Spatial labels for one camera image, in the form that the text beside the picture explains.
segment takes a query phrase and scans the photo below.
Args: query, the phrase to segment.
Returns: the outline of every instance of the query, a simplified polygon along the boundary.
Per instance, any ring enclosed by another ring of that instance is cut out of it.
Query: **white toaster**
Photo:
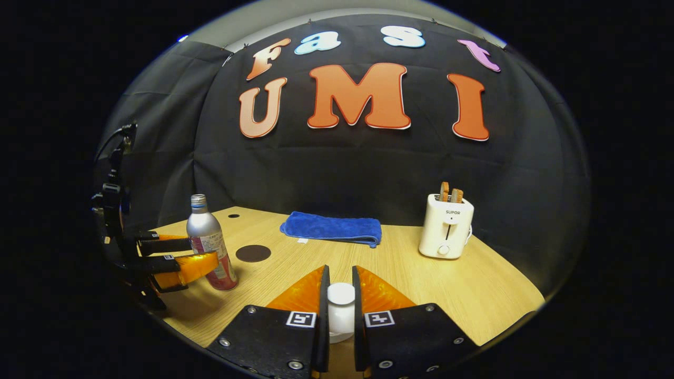
[[[473,211],[465,198],[452,203],[439,201],[437,194],[428,195],[419,252],[434,258],[459,258],[472,235]]]

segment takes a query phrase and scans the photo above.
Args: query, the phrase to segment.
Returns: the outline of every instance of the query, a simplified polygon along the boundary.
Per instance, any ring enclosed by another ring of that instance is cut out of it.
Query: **silver bottle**
[[[208,212],[206,196],[192,195],[190,203],[192,214],[187,219],[187,236],[192,244],[192,250],[195,254],[218,252],[218,268],[206,275],[208,282],[213,288],[223,291],[236,287],[239,280],[227,254],[222,228],[218,219]]]

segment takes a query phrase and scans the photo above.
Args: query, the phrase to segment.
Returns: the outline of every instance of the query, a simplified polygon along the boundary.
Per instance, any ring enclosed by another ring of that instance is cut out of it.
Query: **toaster knob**
[[[437,249],[437,253],[440,254],[441,256],[446,256],[447,254],[449,254],[449,252],[450,252],[450,247],[447,246],[447,245],[441,245]]]

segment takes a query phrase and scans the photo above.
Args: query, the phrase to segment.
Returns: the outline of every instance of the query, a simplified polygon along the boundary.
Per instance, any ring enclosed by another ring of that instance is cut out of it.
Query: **blue towel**
[[[289,237],[364,243],[372,248],[381,241],[381,224],[374,218],[334,218],[293,212],[281,224],[281,231]]]

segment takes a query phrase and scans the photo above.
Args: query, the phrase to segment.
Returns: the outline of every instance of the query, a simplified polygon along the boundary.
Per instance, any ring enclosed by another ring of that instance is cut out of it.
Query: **wooden table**
[[[228,215],[238,214],[237,218]],[[202,347],[208,346],[244,305],[267,305],[310,271],[327,264],[331,283],[352,283],[351,267],[362,266],[389,282],[417,304],[437,303],[478,345],[484,345],[545,302],[540,291],[497,252],[472,236],[457,260],[419,253],[422,227],[382,225],[381,243],[368,245],[287,237],[279,227],[288,218],[232,207],[213,215],[220,221],[239,285],[217,291],[206,278],[189,289],[164,293],[168,311],[162,319]],[[185,235],[187,221],[155,229]],[[272,255],[261,262],[237,259],[246,245],[263,245]],[[172,253],[175,256],[191,252]],[[353,363],[353,338],[330,345],[330,372],[322,378],[362,378]]]

